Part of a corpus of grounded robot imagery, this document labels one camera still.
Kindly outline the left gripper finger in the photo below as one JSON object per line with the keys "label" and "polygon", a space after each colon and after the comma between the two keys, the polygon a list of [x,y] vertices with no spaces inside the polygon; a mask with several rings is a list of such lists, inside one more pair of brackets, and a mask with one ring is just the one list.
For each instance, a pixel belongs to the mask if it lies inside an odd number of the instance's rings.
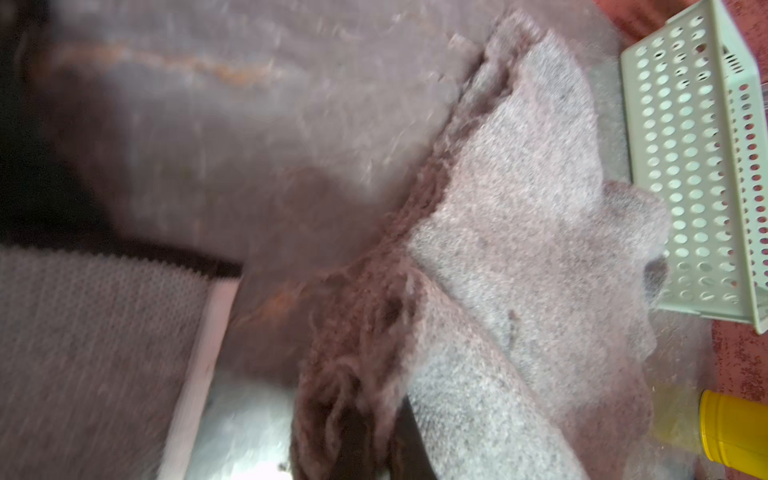
{"label": "left gripper finger", "polygon": [[389,443],[392,480],[436,480],[413,409],[405,397],[398,411]]}

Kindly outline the grey knitted scarf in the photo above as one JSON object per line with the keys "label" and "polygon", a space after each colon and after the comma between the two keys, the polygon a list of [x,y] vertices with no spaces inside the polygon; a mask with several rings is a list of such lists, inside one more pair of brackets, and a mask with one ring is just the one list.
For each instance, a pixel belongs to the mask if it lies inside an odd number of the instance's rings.
{"label": "grey knitted scarf", "polygon": [[1,475],[159,479],[211,280],[292,479],[618,479],[669,215],[537,1],[5,1]]}

